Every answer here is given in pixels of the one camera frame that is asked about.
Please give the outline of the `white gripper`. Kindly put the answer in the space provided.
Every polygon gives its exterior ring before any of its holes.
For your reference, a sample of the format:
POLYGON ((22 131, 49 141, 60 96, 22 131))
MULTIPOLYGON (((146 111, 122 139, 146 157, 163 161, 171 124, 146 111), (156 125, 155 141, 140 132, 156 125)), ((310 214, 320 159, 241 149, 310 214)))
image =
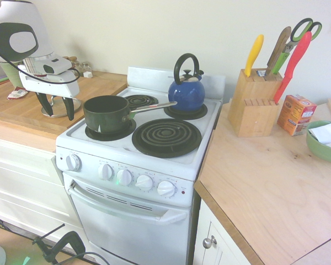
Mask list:
POLYGON ((46 94, 62 97, 69 120, 74 119, 72 98, 79 93, 79 86, 72 71, 67 70, 59 75, 47 74, 47 76, 39 77, 39 80, 37 80, 22 73, 22 71, 26 72, 24 65, 19 65, 18 68, 20 69, 19 76, 23 87, 27 91, 36 92, 35 94, 48 116, 53 116, 54 113, 46 94))

